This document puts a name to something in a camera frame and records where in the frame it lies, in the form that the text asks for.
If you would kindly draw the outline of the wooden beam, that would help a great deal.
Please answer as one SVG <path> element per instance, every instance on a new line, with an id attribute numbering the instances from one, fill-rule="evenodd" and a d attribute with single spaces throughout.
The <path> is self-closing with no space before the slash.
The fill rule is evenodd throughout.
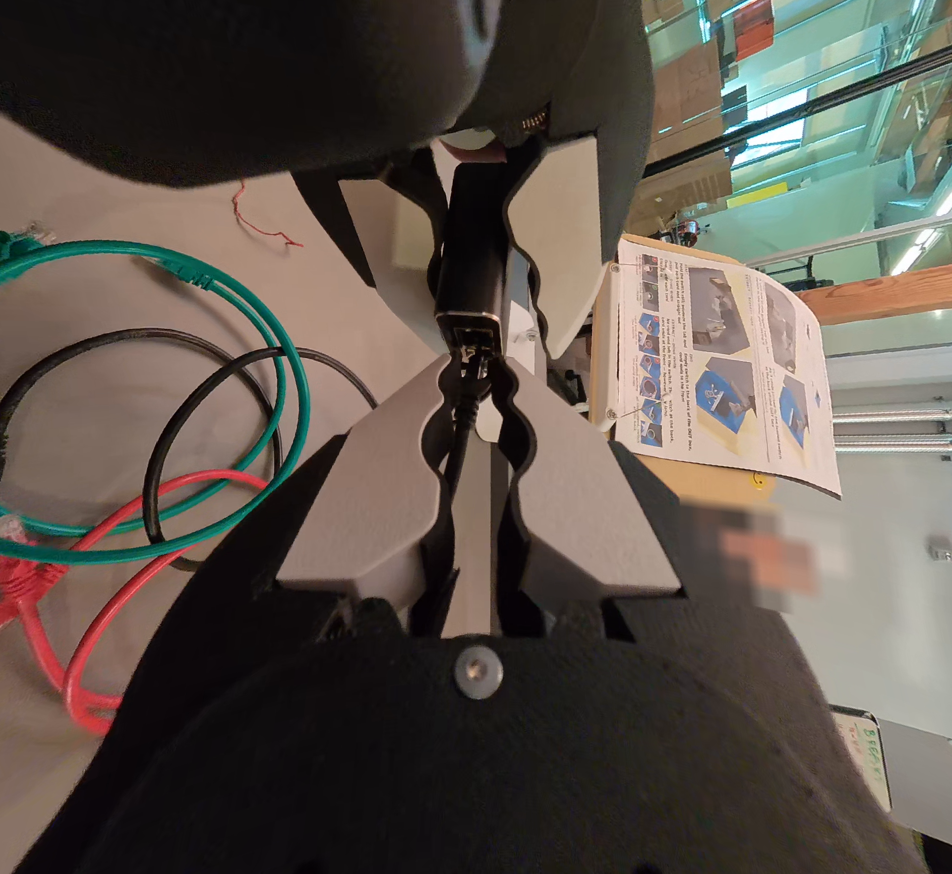
<path id="1" fill-rule="evenodd" d="M 951 309 L 951 265 L 805 290 L 797 296 L 823 326 Z"/>

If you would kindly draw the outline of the white handwritten label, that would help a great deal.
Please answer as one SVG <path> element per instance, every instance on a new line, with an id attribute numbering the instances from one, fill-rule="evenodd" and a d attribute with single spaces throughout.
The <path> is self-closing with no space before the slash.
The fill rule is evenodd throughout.
<path id="1" fill-rule="evenodd" d="M 829 709 L 843 744 L 880 807 L 890 814 L 893 801 L 887 774 L 882 731 L 869 711 L 830 704 Z"/>

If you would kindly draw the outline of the orange box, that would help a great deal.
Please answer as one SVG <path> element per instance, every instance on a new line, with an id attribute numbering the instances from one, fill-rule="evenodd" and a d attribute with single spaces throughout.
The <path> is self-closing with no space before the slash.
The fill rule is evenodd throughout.
<path id="1" fill-rule="evenodd" d="M 735 10 L 731 19 L 737 62 L 773 45 L 775 14 L 772 0 L 750 0 Z"/>

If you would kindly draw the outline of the printed instruction sheet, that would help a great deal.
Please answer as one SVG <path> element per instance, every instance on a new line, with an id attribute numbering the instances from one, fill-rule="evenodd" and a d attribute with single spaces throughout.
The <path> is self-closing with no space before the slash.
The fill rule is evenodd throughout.
<path id="1" fill-rule="evenodd" d="M 615 438 L 653 462 L 757 472 L 841 496 L 827 358 L 809 308 L 690 250 L 618 248 Z"/>

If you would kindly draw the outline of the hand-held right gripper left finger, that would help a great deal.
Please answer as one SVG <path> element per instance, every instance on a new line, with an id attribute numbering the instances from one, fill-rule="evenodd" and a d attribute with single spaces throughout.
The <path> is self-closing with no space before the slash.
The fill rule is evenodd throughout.
<path id="1" fill-rule="evenodd" d="M 457 360 L 434 360 L 358 422 L 318 491 L 277 581 L 383 599 L 412 635 L 443 634 L 457 581 L 452 494 Z"/>

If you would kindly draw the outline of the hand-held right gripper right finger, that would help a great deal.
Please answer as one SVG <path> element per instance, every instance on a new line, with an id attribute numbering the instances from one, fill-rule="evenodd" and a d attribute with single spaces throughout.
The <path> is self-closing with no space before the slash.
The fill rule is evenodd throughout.
<path id="1" fill-rule="evenodd" d="M 517 362 L 494 362 L 498 448 L 511 469 L 497 537 L 503 635 L 542 637 L 576 605 L 682 589 L 613 444 Z"/>

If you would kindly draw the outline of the cardboard box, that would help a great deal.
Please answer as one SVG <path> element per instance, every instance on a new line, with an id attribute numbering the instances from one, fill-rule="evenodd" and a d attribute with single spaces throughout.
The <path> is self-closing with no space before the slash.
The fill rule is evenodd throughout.
<path id="1" fill-rule="evenodd" d="M 718 45 L 693 47 L 656 72 L 654 132 L 649 165 L 719 138 L 724 131 Z M 651 210 L 665 220 L 732 192 L 730 159 L 724 149 L 683 166 L 646 177 Z"/>

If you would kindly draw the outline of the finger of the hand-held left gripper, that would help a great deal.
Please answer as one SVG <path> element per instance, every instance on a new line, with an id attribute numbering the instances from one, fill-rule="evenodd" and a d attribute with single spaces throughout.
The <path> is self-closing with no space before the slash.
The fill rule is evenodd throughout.
<path id="1" fill-rule="evenodd" d="M 514 244 L 530 264 L 543 347 L 550 358 L 560 358 L 602 283 L 595 137 L 543 153 L 517 186 L 506 215 Z"/>
<path id="2" fill-rule="evenodd" d="M 441 176 L 344 179 L 340 187 L 372 289 L 383 298 L 434 298 L 448 207 Z"/>

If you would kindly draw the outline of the silver metal pipes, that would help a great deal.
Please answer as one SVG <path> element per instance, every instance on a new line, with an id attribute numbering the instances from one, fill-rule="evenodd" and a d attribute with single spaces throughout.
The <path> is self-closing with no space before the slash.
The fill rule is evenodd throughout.
<path id="1" fill-rule="evenodd" d="M 838 454 L 951 457 L 950 404 L 845 409 L 833 415 Z"/>

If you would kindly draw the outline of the instruction sheet on wooden stand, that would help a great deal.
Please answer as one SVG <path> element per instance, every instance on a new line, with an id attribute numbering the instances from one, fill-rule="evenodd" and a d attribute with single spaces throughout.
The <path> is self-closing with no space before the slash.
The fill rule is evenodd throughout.
<path id="1" fill-rule="evenodd" d="M 758 418 L 758 295 L 744 266 L 630 234 L 614 261 L 625 413 L 601 432 L 683 501 L 766 507 L 777 481 L 765 449 L 776 433 Z"/>

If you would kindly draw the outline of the black pole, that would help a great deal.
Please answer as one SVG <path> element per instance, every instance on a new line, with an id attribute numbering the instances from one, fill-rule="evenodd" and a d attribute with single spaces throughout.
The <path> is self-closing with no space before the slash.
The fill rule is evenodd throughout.
<path id="1" fill-rule="evenodd" d="M 898 66 L 889 68 L 876 76 L 845 85 L 835 91 L 807 100 L 802 105 L 792 106 L 772 114 L 768 118 L 747 122 L 718 137 L 690 146 L 656 162 L 649 163 L 644 178 L 661 175 L 670 170 L 685 166 L 697 159 L 705 158 L 717 152 L 755 137 L 768 134 L 784 126 L 805 121 L 830 109 L 850 104 L 875 93 L 886 90 L 899 83 L 914 80 L 923 74 L 946 67 L 951 63 L 951 45 L 922 55 Z"/>

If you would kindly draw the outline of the black ethernet splitter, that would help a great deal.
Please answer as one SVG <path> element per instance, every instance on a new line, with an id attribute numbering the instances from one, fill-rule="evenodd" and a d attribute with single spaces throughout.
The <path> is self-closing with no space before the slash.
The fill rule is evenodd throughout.
<path id="1" fill-rule="evenodd" d="M 505 164 L 456 167 L 442 233 L 435 320 L 451 351 L 503 353 Z"/>

